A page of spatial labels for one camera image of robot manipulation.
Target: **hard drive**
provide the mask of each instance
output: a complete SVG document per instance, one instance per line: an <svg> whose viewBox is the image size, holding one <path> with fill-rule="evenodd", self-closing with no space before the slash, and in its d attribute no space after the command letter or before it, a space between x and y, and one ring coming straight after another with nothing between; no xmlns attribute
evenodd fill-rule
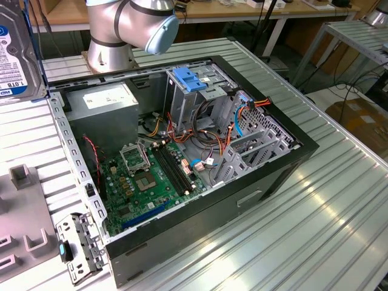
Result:
<svg viewBox="0 0 388 291"><path fill-rule="evenodd" d="M0 105L47 91L18 0L0 2Z"/></svg>

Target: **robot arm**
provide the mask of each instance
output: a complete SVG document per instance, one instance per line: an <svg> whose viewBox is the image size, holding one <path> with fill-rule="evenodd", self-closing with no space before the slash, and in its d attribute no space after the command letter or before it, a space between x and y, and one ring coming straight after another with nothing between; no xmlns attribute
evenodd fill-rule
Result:
<svg viewBox="0 0 388 291"><path fill-rule="evenodd" d="M388 26L388 0L381 0L374 11L364 18L364 21L376 28Z"/></svg>
<svg viewBox="0 0 388 291"><path fill-rule="evenodd" d="M130 45L165 53L178 32L171 0L87 0L92 41L89 65L97 72L133 67Z"/></svg>

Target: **blue drive bay latch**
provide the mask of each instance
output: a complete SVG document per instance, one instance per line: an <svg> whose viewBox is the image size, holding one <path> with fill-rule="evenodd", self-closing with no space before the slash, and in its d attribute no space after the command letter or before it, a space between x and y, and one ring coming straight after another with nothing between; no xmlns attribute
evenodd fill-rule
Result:
<svg viewBox="0 0 388 291"><path fill-rule="evenodd" d="M189 92L194 92L202 89L206 89L207 85L202 83L197 76L188 68L173 69L175 76L186 87Z"/></svg>

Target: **open computer tower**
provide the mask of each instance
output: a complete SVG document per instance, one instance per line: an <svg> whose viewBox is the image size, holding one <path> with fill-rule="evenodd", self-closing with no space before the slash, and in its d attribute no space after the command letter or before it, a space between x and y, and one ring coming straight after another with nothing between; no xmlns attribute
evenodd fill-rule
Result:
<svg viewBox="0 0 388 291"><path fill-rule="evenodd" d="M77 285L116 285L273 194L318 145L219 56L50 85L87 213L56 228Z"/></svg>

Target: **green circuit board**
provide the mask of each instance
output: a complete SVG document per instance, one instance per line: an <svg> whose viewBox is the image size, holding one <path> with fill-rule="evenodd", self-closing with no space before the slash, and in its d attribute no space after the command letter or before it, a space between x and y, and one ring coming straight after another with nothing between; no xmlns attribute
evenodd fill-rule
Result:
<svg viewBox="0 0 388 291"><path fill-rule="evenodd" d="M177 145L170 142L166 148L169 153L173 154L176 164L183 172L180 160L184 157ZM140 170L131 175L120 154L101 164L107 193L106 199L104 199L107 210L105 224L110 235L121 233L124 230L123 224L131 219L142 218L142 215L151 215L152 211L158 211L161 207L163 207L163 211L171 209L206 191L198 175L193 173L189 177L183 172L183 175L192 185L195 185L195 188L188 195L179 196L158 160L154 157L151 148L147 148L146 153L150 167L146 171ZM127 155L125 158L131 166L139 162L138 155ZM116 172L113 171L113 173L112 164L116 168Z"/></svg>

